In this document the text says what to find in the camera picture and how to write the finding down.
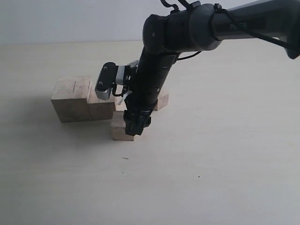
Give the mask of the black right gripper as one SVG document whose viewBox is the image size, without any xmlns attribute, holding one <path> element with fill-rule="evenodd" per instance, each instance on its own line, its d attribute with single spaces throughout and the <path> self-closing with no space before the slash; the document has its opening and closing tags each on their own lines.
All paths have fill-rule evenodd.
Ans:
<svg viewBox="0 0 300 225">
<path fill-rule="evenodd" d="M 127 135 L 141 135 L 151 124 L 150 115 L 157 105 L 158 95 L 179 55 L 178 52 L 154 54 L 142 50 L 136 73 L 130 80 L 129 89 L 132 93 L 125 100 L 127 110 L 123 119 Z"/>
</svg>

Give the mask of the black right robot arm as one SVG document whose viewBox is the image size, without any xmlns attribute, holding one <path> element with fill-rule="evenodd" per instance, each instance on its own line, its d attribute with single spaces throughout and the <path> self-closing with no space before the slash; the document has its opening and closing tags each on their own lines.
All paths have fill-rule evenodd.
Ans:
<svg viewBox="0 0 300 225">
<path fill-rule="evenodd" d="M 185 3 L 183 11 L 150 15 L 143 26 L 143 50 L 124 112 L 127 135 L 140 135 L 173 64 L 187 52 L 216 49 L 224 40 L 257 38 L 283 47 L 289 58 L 300 54 L 300 3 L 297 0 L 257 0 L 233 7 Z"/>
</svg>

